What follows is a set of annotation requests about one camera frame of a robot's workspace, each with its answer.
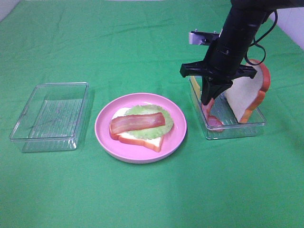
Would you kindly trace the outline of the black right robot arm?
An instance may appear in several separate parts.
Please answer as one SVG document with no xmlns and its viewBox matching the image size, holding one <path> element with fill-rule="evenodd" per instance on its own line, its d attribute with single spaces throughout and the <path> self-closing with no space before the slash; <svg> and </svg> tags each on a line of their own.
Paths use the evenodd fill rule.
<svg viewBox="0 0 304 228">
<path fill-rule="evenodd" d="M 180 74 L 201 76 L 201 102 L 207 105 L 229 89 L 239 77 L 254 78 L 257 71 L 242 65 L 248 48 L 257 44 L 255 35 L 262 23 L 277 9 L 303 7 L 302 0 L 233 0 L 222 31 L 218 33 L 190 32 L 190 43 L 208 45 L 202 61 L 182 64 Z"/>
</svg>

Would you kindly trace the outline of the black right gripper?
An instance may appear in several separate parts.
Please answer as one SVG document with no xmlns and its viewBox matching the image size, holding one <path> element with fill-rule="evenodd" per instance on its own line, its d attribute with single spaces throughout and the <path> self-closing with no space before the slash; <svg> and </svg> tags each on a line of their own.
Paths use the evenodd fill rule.
<svg viewBox="0 0 304 228">
<path fill-rule="evenodd" d="M 247 54 L 252 40 L 236 40 L 224 42 L 221 39 L 202 39 L 202 45 L 208 50 L 202 61 L 182 64 L 180 74 L 186 76 L 202 76 L 201 103 L 207 105 L 221 93 L 231 88 L 233 79 L 240 77 L 254 78 L 257 71 L 241 62 Z"/>
</svg>

